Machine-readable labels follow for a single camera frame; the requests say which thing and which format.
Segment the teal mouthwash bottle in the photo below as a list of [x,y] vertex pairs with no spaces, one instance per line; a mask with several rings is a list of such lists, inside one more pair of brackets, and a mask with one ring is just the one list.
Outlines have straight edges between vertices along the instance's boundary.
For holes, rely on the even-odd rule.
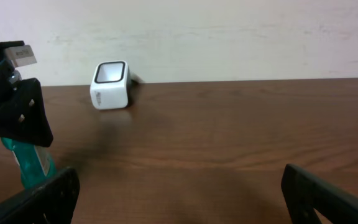
[[21,182],[29,189],[57,173],[55,163],[49,151],[40,146],[1,138],[4,147],[12,151],[19,165]]

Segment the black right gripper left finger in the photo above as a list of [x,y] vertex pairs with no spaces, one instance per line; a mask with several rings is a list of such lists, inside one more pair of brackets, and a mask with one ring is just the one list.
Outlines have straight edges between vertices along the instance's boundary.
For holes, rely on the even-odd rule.
[[53,177],[0,203],[0,224],[70,224],[80,192],[76,170],[67,167]]

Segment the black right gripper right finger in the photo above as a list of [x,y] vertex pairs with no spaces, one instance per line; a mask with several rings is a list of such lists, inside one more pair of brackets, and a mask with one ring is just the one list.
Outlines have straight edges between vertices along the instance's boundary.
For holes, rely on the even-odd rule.
[[281,189],[293,223],[358,223],[358,198],[294,164],[287,164]]

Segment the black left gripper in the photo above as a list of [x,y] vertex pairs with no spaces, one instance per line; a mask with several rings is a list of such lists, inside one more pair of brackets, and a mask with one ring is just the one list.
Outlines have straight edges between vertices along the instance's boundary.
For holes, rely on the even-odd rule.
[[0,137],[36,146],[49,147],[53,141],[45,113],[40,82],[35,78],[7,84],[13,66],[8,65],[4,51],[22,47],[24,42],[0,42]]

